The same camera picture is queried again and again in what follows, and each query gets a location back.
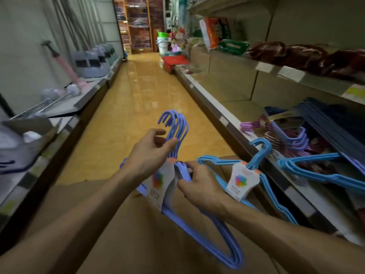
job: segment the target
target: white bucket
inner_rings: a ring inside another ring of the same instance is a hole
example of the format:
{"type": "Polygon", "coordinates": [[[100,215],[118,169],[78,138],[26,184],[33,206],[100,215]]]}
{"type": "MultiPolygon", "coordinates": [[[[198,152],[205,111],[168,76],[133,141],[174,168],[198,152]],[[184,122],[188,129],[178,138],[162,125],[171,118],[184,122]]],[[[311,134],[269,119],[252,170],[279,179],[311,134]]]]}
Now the white bucket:
{"type": "Polygon", "coordinates": [[[167,52],[167,47],[169,45],[169,38],[168,37],[158,37],[157,40],[158,50],[160,55],[164,55],[167,52]]]}

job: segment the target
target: colorful logo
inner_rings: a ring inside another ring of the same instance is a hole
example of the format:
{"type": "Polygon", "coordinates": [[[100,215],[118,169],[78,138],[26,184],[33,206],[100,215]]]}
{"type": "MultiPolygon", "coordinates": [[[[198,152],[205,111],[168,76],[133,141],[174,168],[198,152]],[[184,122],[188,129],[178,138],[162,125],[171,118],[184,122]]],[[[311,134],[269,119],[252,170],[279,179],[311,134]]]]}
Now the colorful logo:
{"type": "Polygon", "coordinates": [[[160,171],[157,171],[152,175],[152,186],[155,189],[160,189],[163,184],[163,174],[160,171]]]}
{"type": "Polygon", "coordinates": [[[237,175],[234,180],[236,182],[236,186],[238,186],[238,187],[243,187],[243,186],[247,185],[247,183],[246,183],[247,179],[243,175],[237,175]]]}

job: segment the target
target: person's left arm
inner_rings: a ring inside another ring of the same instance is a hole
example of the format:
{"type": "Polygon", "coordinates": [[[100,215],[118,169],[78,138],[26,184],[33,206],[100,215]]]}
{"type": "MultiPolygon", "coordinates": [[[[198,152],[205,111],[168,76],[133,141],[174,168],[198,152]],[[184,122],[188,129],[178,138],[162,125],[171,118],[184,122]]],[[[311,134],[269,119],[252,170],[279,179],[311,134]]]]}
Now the person's left arm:
{"type": "Polygon", "coordinates": [[[126,197],[176,146],[177,138],[159,137],[165,133],[150,129],[101,189],[1,256],[0,273],[75,273],[126,197]]]}

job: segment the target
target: hand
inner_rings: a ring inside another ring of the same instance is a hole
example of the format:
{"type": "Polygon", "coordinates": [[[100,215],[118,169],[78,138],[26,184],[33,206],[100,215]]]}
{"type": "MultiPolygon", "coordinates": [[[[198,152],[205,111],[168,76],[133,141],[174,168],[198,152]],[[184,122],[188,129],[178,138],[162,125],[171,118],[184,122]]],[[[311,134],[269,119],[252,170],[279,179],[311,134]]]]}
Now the hand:
{"type": "Polygon", "coordinates": [[[192,182],[182,179],[177,182],[177,187],[195,207],[208,213],[219,213],[222,199],[228,195],[221,188],[214,172],[196,161],[187,161],[185,164],[193,170],[192,182]]]}
{"type": "Polygon", "coordinates": [[[166,133],[163,129],[150,129],[137,142],[121,171],[132,175],[133,184],[138,187],[145,179],[156,172],[166,161],[167,155],[176,147],[177,138],[166,141],[158,135],[166,133]]]}

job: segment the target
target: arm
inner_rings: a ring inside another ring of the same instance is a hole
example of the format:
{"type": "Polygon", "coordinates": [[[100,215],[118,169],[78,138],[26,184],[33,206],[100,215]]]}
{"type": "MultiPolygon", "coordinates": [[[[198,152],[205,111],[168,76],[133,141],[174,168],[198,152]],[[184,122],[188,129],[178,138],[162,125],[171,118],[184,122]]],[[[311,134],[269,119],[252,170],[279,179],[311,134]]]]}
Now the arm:
{"type": "Polygon", "coordinates": [[[125,198],[165,162],[177,144],[151,129],[125,165],[96,193],[0,257],[2,274],[75,273],[125,198]]]}
{"type": "Polygon", "coordinates": [[[234,226],[289,273],[364,273],[363,247],[247,207],[222,190],[207,166],[186,164],[194,170],[192,183],[178,182],[186,198],[234,226]]]}

